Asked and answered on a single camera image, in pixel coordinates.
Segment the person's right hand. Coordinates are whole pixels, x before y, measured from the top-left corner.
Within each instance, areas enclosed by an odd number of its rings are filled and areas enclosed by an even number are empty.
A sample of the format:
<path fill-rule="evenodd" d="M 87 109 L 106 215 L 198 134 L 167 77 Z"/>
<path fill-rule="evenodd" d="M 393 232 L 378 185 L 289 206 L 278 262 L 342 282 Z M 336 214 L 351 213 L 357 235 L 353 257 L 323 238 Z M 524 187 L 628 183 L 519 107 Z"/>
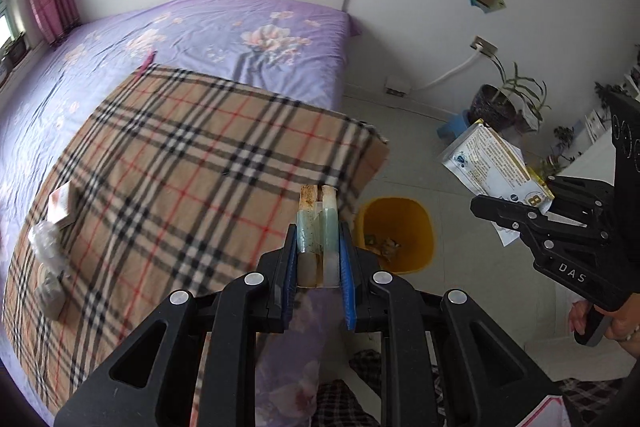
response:
<path fill-rule="evenodd" d="M 586 300 L 573 303 L 568 314 L 568 325 L 572 333 L 585 335 L 587 327 L 587 314 L 592 308 L 592 304 Z M 597 311 L 612 321 L 604 335 L 606 338 L 615 340 L 620 347 L 631 353 L 634 357 L 639 356 L 639 322 L 640 303 L 639 295 L 632 294 L 626 303 L 615 312 L 606 312 L 601 308 Z"/>

